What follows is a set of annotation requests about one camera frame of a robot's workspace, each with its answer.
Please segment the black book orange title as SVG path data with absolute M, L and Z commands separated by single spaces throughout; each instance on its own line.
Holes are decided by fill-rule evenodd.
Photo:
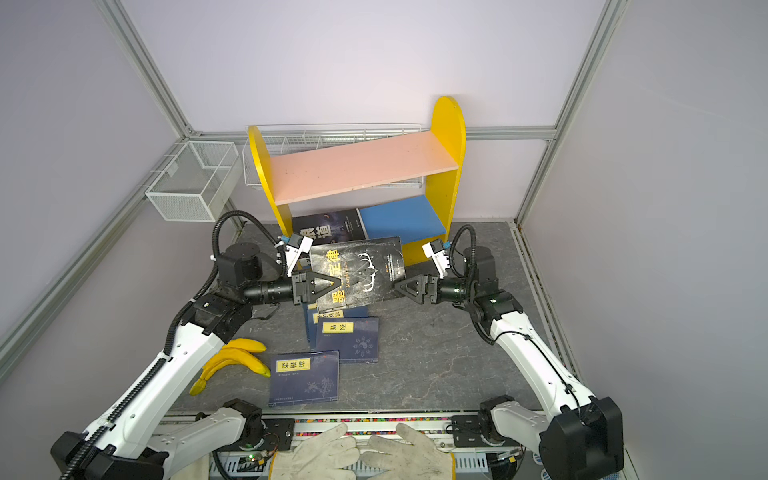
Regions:
M 395 299 L 399 296 L 395 284 L 405 278 L 397 236 L 315 245 L 309 258 L 314 272 L 340 280 L 336 289 L 316 301 L 321 313 Z

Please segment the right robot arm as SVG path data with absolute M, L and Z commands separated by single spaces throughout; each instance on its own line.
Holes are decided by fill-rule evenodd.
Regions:
M 423 244 L 435 274 L 411 276 L 396 290 L 418 304 L 449 302 L 466 312 L 475 331 L 500 347 L 531 387 L 542 408 L 536 413 L 509 395 L 481 404 L 480 435 L 494 444 L 507 439 L 537 454 L 553 479 L 603 479 L 623 470 L 623 415 L 609 397 L 598 398 L 557 358 L 534 329 L 522 304 L 501 288 L 491 251 L 469 236 L 463 266 L 454 265 L 458 241 Z

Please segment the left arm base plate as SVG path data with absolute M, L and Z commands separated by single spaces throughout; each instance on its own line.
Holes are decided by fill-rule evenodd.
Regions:
M 235 443 L 219 449 L 220 452 L 287 451 L 294 438 L 295 419 L 289 417 L 268 417 L 261 420 L 260 427 L 248 427 Z

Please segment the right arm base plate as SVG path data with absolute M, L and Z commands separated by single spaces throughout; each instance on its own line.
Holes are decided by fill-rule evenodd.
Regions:
M 507 437 L 492 437 L 490 428 L 485 427 L 477 413 L 472 415 L 454 415 L 445 429 L 453 443 L 459 448 L 501 448 L 520 447 L 521 443 Z

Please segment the dark wolf cover book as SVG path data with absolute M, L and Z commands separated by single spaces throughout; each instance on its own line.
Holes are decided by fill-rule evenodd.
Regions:
M 294 217 L 292 227 L 295 234 L 311 238 L 314 245 L 367 239 L 358 209 Z

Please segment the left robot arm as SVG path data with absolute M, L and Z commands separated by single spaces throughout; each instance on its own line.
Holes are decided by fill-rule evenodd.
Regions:
M 257 446 L 266 427 L 259 407 L 239 399 L 172 433 L 168 442 L 151 443 L 160 421 L 193 376 L 229 345 L 251 320 L 256 305 L 311 302 L 341 284 L 337 276 L 304 270 L 293 273 L 291 244 L 267 237 L 280 261 L 277 279 L 266 281 L 255 243 L 220 247 L 220 232 L 239 217 L 261 228 L 252 214 L 223 213 L 211 234 L 213 267 L 199 291 L 173 318 L 163 349 L 139 378 L 83 432 L 63 433 L 51 456 L 64 479 L 169 479 L 204 455 L 223 447 Z

